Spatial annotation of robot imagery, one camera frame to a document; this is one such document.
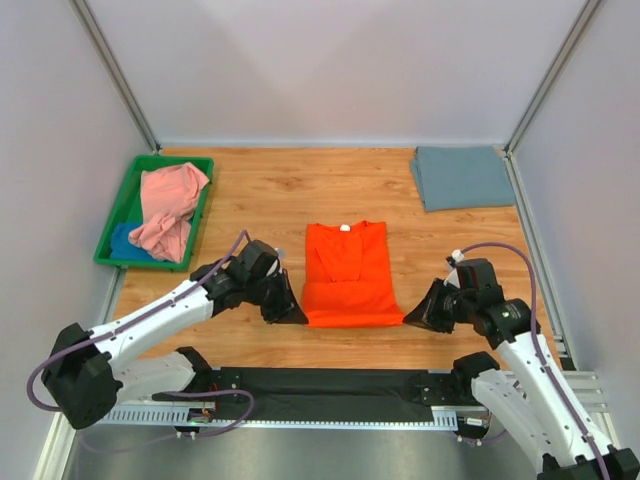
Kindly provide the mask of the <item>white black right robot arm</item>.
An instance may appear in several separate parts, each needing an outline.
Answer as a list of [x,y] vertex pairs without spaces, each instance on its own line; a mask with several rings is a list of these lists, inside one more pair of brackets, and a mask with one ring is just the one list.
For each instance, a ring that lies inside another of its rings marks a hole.
[[639,459],[618,448],[571,390],[529,305],[497,283],[461,289],[433,281],[405,323],[438,333],[470,324],[491,349],[454,361],[460,397],[476,400],[529,458],[539,479],[636,479]]

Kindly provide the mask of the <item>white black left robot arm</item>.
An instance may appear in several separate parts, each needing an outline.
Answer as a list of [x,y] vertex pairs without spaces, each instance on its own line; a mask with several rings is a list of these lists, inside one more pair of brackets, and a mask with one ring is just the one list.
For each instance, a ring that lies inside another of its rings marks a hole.
[[58,335],[42,383],[76,430],[103,419],[116,405],[144,397],[211,401],[211,366],[193,347],[164,357],[143,353],[174,334],[243,303],[259,307],[269,324],[308,322],[286,269],[274,264],[264,276],[239,280],[233,266],[208,264],[160,299],[109,324],[85,330],[74,323]]

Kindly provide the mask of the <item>orange t shirt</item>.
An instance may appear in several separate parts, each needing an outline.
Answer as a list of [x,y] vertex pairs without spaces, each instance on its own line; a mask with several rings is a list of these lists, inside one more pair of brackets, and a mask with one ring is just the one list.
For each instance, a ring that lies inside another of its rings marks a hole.
[[384,222],[310,224],[302,309],[313,328],[395,327],[397,304]]

